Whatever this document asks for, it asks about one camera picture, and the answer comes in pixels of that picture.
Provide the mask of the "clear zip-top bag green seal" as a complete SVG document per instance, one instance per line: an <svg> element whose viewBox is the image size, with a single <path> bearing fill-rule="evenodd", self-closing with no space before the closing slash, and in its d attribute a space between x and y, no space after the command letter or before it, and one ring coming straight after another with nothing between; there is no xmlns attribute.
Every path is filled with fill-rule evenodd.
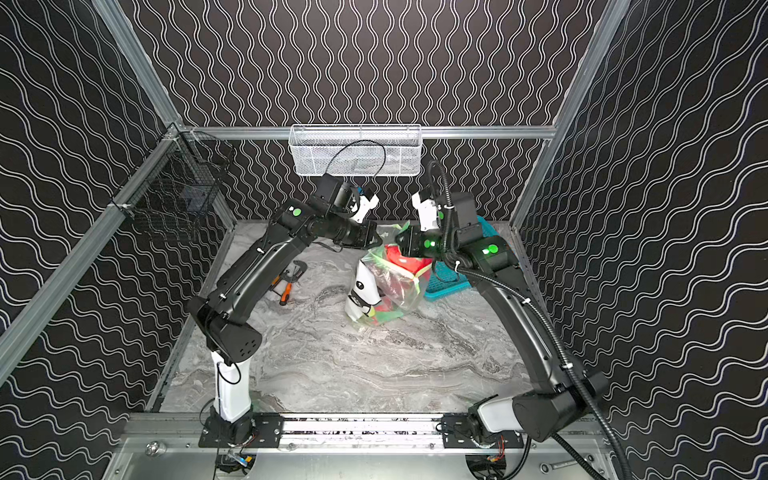
<svg viewBox="0 0 768 480"><path fill-rule="evenodd" d="M407 226L381 227L383 244L369 249L358 261L344 308L351 321L381 325L412 312L424 298L432 260L400 252L395 237Z"/></svg>

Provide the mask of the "red dragon fruit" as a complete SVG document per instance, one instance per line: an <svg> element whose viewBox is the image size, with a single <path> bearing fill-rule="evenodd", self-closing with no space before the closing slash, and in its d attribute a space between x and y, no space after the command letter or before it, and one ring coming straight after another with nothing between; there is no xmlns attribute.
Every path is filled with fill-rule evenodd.
<svg viewBox="0 0 768 480"><path fill-rule="evenodd" d="M429 261L402 256L397 246L378 247L370 267L382 298L374 315L377 322L394 320L414 311L425 297Z"/></svg>

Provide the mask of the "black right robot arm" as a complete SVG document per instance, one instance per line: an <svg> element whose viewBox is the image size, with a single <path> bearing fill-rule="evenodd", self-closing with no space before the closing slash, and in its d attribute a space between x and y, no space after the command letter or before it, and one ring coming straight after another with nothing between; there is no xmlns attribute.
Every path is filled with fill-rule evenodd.
<svg viewBox="0 0 768 480"><path fill-rule="evenodd" d="M532 297L518 257L499 235L487 236L474 200L456 193L435 197L422 190L411 202L418 218L395 242L406 257L443 263L491 306L520 354L530 391L482 402L475 418L488 433L522 430L544 441L595 412L608 382L566 349Z"/></svg>

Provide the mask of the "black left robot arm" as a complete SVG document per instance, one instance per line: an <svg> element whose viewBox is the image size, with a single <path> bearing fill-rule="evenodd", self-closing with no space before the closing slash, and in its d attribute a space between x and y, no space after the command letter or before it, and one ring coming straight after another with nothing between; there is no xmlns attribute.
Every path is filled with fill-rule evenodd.
<svg viewBox="0 0 768 480"><path fill-rule="evenodd" d="M289 199L276 209L264 235L217 280L210 294L188 302L187 311L206 338L216 382L202 446L241 446L254 436L248 370L262 335L248 320L256 304L293 260L319 239L342 249L381 245L377 224L367 217L378 204L372 189L322 175L308 200Z"/></svg>

